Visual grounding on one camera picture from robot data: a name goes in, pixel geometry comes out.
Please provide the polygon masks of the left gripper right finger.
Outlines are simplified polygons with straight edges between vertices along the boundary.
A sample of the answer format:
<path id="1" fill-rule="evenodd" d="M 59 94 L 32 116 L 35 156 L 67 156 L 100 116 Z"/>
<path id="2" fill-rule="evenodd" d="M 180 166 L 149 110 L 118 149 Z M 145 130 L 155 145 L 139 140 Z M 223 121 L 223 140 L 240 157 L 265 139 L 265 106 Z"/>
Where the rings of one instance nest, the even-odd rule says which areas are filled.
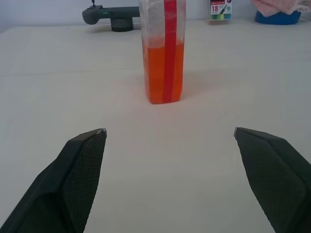
<path id="1" fill-rule="evenodd" d="M 311 231 L 311 165 L 285 139 L 242 127 L 238 143 L 249 185 L 276 233 Z"/>

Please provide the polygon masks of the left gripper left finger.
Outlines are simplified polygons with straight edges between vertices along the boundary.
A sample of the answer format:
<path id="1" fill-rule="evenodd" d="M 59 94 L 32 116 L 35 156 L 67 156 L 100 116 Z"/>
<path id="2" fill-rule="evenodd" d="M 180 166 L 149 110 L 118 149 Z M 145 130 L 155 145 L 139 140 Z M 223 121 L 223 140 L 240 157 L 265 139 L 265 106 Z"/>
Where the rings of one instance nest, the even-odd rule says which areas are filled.
<path id="1" fill-rule="evenodd" d="M 98 189 L 106 129 L 69 140 L 32 182 L 2 233 L 82 233 Z"/>

